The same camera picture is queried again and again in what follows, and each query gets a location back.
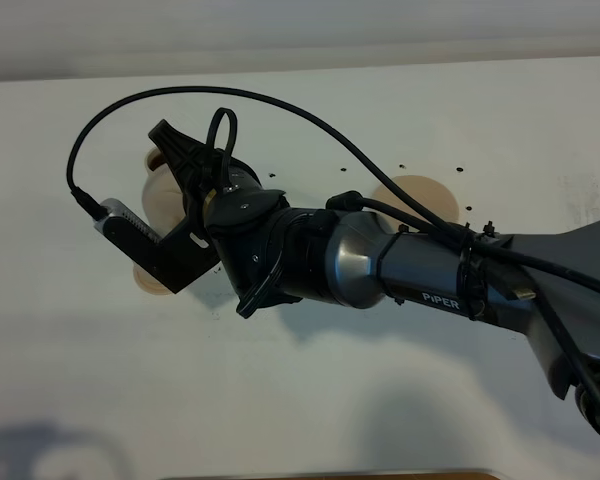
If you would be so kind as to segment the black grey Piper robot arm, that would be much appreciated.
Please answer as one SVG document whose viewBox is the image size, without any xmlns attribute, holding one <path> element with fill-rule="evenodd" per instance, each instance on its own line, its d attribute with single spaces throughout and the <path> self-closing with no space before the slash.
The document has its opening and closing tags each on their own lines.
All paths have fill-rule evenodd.
<svg viewBox="0 0 600 480">
<path fill-rule="evenodd" d="M 225 269 L 237 313 L 304 299 L 367 309 L 390 298 L 524 335 L 553 393 L 575 396 L 600 435 L 600 221 L 554 235 L 436 227 L 350 191 L 322 209 L 280 190 L 211 142 L 160 122 L 150 139 L 183 194 L 183 227 L 203 239 L 175 259 Z"/>
</svg>

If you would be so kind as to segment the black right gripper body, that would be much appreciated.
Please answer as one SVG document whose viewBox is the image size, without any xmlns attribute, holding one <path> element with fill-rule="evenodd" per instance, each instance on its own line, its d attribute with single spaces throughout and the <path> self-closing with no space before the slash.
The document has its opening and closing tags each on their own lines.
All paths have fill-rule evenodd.
<svg viewBox="0 0 600 480">
<path fill-rule="evenodd" d="M 184 211 L 215 247 L 239 297 L 282 260 L 279 283 L 287 294 L 326 303 L 327 246 L 342 219 L 331 209 L 294 208 L 282 190 L 265 189 L 243 162 L 203 157 L 200 197 L 184 196 Z"/>
</svg>

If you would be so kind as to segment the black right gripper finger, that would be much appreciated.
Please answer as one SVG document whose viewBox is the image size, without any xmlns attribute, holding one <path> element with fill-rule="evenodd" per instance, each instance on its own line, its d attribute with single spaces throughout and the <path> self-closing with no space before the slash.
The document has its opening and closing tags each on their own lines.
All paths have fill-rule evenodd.
<svg viewBox="0 0 600 480">
<path fill-rule="evenodd" d="M 249 318 L 259 309 L 300 302 L 301 297 L 287 294 L 279 287 L 283 271 L 282 260 L 277 259 L 271 270 L 240 297 L 237 314 Z"/>
<path fill-rule="evenodd" d="M 184 196 L 198 200 L 204 144 L 176 130 L 166 120 L 161 120 L 148 137 L 161 152 Z"/>
</svg>

